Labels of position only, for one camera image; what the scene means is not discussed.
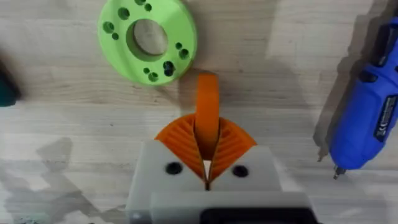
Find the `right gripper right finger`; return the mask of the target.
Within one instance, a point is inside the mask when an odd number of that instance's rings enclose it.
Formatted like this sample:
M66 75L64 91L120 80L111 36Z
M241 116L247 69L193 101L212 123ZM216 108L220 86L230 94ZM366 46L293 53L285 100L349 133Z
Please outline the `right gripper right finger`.
M212 191L281 191L271 150L244 129L220 119L220 136L210 166Z

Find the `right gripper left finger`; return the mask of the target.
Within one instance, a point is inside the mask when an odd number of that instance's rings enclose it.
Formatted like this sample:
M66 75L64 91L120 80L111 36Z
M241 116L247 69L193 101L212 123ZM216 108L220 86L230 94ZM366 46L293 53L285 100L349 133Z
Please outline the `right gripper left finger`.
M206 174L194 133L195 116L182 116L146 141L126 202L129 223L151 223L153 193L202 191Z

